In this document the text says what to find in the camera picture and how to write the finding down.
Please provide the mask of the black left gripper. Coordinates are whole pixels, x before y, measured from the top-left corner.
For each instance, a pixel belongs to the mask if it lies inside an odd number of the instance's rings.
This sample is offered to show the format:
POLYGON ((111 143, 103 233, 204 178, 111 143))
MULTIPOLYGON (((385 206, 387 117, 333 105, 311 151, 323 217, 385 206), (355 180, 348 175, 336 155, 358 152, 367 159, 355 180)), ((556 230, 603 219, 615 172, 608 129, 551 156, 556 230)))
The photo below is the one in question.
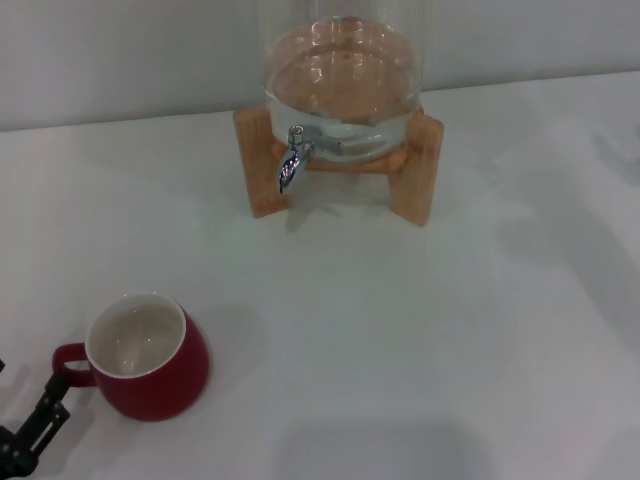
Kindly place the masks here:
MULTIPOLYGON (((0 360, 0 372, 5 363, 0 360)), ((1 474, 31 475, 37 467, 35 454, 48 446, 70 414, 62 404, 69 384, 61 373, 54 373, 45 391, 20 429, 13 433, 1 427, 1 474)))

